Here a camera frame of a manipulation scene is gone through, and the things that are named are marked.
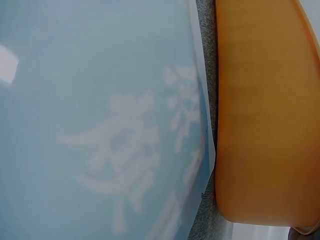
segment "white surface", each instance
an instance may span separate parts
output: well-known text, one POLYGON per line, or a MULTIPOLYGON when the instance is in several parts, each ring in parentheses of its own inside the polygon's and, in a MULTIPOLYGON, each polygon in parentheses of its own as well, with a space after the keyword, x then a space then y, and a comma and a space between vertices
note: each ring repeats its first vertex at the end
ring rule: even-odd
POLYGON ((232 240, 288 240, 289 227, 235 223, 232 240))
POLYGON ((309 21, 312 25, 317 40, 320 40, 320 1, 319 0, 300 0, 309 21))

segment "orange plastic tub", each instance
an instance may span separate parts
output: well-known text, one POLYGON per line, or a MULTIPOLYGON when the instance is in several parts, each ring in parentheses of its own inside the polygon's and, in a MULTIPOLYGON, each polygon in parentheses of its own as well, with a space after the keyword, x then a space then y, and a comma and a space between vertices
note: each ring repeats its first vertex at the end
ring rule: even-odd
POLYGON ((216 0, 216 200, 232 222, 320 219, 320 61, 293 0, 216 0))

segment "gray carpet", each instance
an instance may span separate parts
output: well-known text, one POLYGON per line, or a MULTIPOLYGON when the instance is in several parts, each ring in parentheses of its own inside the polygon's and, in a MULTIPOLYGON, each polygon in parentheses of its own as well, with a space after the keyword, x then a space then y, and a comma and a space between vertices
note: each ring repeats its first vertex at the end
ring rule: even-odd
MULTIPOLYGON (((217 31, 214 0, 197 0, 206 78, 210 103, 211 125, 215 145, 217 144, 218 115, 218 65, 217 31)), ((219 213, 215 197, 213 171, 196 214, 188 240, 231 240, 233 224, 219 213)))

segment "light blue plastic bag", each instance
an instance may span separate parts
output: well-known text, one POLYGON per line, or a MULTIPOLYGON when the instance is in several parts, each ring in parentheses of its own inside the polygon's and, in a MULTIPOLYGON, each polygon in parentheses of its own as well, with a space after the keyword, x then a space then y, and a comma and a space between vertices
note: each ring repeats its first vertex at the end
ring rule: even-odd
POLYGON ((3 5, 1 239, 187 238, 213 165, 189 7, 3 5))

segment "orange plastic container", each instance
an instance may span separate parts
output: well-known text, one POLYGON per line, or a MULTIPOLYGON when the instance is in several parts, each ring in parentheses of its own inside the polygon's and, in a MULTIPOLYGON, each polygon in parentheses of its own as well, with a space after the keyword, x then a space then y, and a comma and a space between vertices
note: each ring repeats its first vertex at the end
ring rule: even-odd
POLYGON ((293 0, 216 0, 216 200, 232 222, 320 219, 320 61, 293 0))

